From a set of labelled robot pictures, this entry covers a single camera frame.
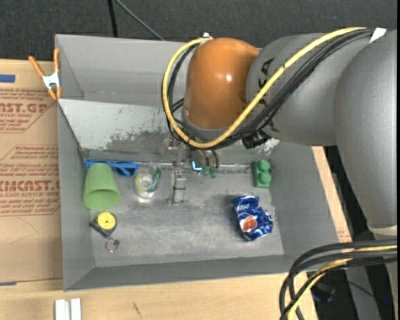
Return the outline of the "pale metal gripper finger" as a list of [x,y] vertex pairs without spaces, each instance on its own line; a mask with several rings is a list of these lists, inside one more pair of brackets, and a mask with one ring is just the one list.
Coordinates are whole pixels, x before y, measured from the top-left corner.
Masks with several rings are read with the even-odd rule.
[[183,142],[169,138],[166,144],[166,153],[173,166],[183,166],[187,158],[187,148]]
[[181,169],[174,169],[171,174],[171,192],[167,199],[168,205],[178,205],[184,202],[187,177]]

